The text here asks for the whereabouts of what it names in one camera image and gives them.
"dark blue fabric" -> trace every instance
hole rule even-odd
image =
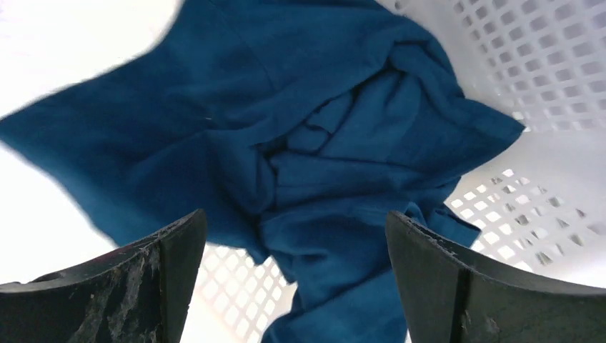
[[[202,208],[209,241],[273,255],[299,288],[264,343],[401,343],[387,212],[471,244],[443,202],[521,130],[372,0],[188,0],[158,47],[7,117],[0,139],[117,244]]]

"crumpled cloth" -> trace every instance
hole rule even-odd
[[[443,202],[521,131],[371,0],[187,0],[149,53],[0,122],[117,244],[202,208],[210,242],[272,255],[299,287],[263,343],[401,343],[387,212],[470,245]]]

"perforated basket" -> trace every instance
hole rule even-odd
[[[483,230],[473,248],[538,274],[606,286],[597,278],[606,272],[606,0],[380,2],[441,41],[468,97],[527,125],[511,149],[466,175],[447,200]],[[176,6],[0,0],[0,112],[132,58],[153,44]],[[53,234],[42,236],[54,239],[53,249],[36,246],[44,259],[25,258],[26,269],[12,274],[2,270],[0,282],[27,281],[111,249],[92,229],[82,234],[86,223],[55,184],[6,150],[0,160],[0,227],[13,219],[21,234],[0,249],[0,260],[34,254],[23,246],[41,236],[42,219],[26,208],[63,206],[44,212],[45,227],[55,223]],[[47,199],[37,196],[43,189]],[[77,231],[66,232],[66,218]],[[86,249],[70,243],[75,232]],[[61,250],[71,256],[60,258]],[[255,267],[243,251],[207,247],[183,342],[258,342],[289,309],[294,288],[272,260]]]

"perforated plastic surface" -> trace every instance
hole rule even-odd
[[[436,35],[468,97],[527,125],[447,200],[483,230],[473,248],[561,278],[606,261],[606,0],[378,1]],[[0,113],[132,58],[177,6],[0,0],[10,51],[0,54]],[[192,312],[203,312],[200,332],[221,332],[213,342],[255,343],[294,288],[271,260],[255,267],[243,251],[208,247]]]

